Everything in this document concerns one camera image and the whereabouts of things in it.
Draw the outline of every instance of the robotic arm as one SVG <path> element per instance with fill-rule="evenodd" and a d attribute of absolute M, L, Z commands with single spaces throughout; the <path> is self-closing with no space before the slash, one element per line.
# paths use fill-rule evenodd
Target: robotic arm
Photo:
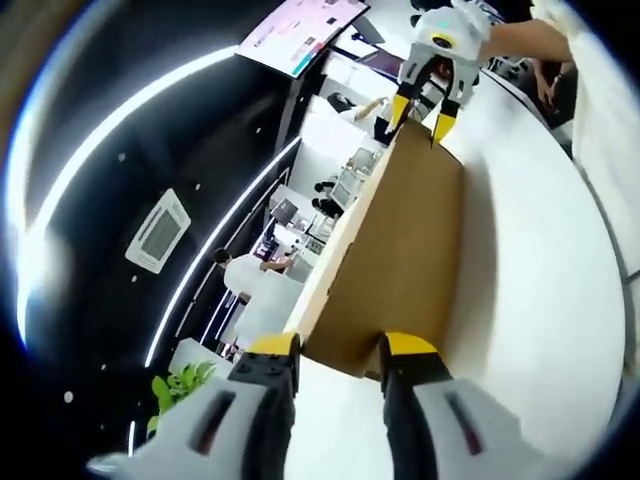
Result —
<path fill-rule="evenodd" d="M 415 27 L 409 59 L 400 68 L 400 87 L 393 100 L 390 128 L 395 130 L 409 115 L 412 100 L 438 65 L 448 64 L 452 72 L 434 140 L 439 143 L 453 127 L 458 109 L 469 100 L 471 87 L 480 72 L 480 47 L 490 36 L 491 22 L 482 9 L 465 0 L 451 0 L 451 7 L 430 10 Z"/>

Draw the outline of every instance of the person's arm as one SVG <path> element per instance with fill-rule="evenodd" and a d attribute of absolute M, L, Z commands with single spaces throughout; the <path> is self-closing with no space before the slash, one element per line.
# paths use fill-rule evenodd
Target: person's arm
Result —
<path fill-rule="evenodd" d="M 492 57 L 572 60 L 567 38 L 543 20 L 493 25 L 491 38 L 480 48 L 481 60 Z"/>
<path fill-rule="evenodd" d="M 536 79 L 536 88 L 538 90 L 538 100 L 545 108 L 553 107 L 553 90 L 547 82 L 542 70 L 543 61 L 539 58 L 533 59 L 533 73 Z"/>
<path fill-rule="evenodd" d="M 284 262 L 262 262 L 260 264 L 260 270 L 282 270 L 283 268 L 287 268 L 293 265 L 293 260 L 287 258 Z"/>
<path fill-rule="evenodd" d="M 384 103 L 384 101 L 386 100 L 386 98 L 382 97 L 382 98 L 378 98 L 377 100 L 374 100 L 373 102 L 371 102 L 369 105 L 367 105 L 366 107 L 364 107 L 362 110 L 360 110 L 358 113 L 356 113 L 355 116 L 355 120 L 357 122 L 359 122 L 360 120 L 367 118 L 369 116 L 369 114 L 371 112 L 373 112 L 373 110 L 378 107 L 379 105 L 382 105 Z"/>

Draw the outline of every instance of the person's hand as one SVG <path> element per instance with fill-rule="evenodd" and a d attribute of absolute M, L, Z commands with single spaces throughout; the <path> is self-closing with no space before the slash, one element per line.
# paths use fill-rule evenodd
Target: person's hand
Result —
<path fill-rule="evenodd" d="M 543 77 L 536 76 L 536 86 L 538 87 L 538 100 L 547 109 L 553 109 L 553 87 L 550 87 Z"/>
<path fill-rule="evenodd" d="M 291 257 L 286 257 L 284 260 L 280 259 L 278 263 L 280 263 L 283 268 L 289 268 L 293 265 L 293 259 Z"/>

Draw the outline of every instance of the monitor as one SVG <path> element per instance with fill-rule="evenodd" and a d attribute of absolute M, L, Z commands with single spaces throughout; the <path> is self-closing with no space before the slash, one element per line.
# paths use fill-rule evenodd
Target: monitor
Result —
<path fill-rule="evenodd" d="M 338 205 L 340 205 L 340 208 L 342 208 L 343 210 L 349 208 L 349 205 L 351 204 L 351 193 L 339 183 L 336 184 L 335 187 L 333 187 L 333 190 L 329 194 L 329 197 Z"/>
<path fill-rule="evenodd" d="M 338 177 L 338 185 L 342 185 L 348 191 L 353 192 L 360 186 L 360 179 L 348 168 L 342 170 L 342 173 Z"/>
<path fill-rule="evenodd" d="M 360 57 L 357 63 L 361 63 L 369 67 L 371 70 L 378 72 L 385 77 L 393 79 L 397 82 L 398 75 L 400 74 L 400 66 L 404 60 L 396 55 L 393 55 L 386 50 L 379 49 L 369 55 Z"/>
<path fill-rule="evenodd" d="M 286 0 L 238 48 L 238 55 L 298 78 L 369 7 L 358 0 Z"/>
<path fill-rule="evenodd" d="M 286 227 L 297 212 L 298 207 L 285 198 L 271 211 L 271 215 L 276 219 L 276 222 Z"/>

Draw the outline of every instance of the display screen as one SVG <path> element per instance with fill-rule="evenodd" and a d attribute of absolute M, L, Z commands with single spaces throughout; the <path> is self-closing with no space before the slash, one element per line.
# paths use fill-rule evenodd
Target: display screen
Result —
<path fill-rule="evenodd" d="M 368 8 L 358 0 L 286 0 L 249 34 L 237 53 L 297 78 Z"/>

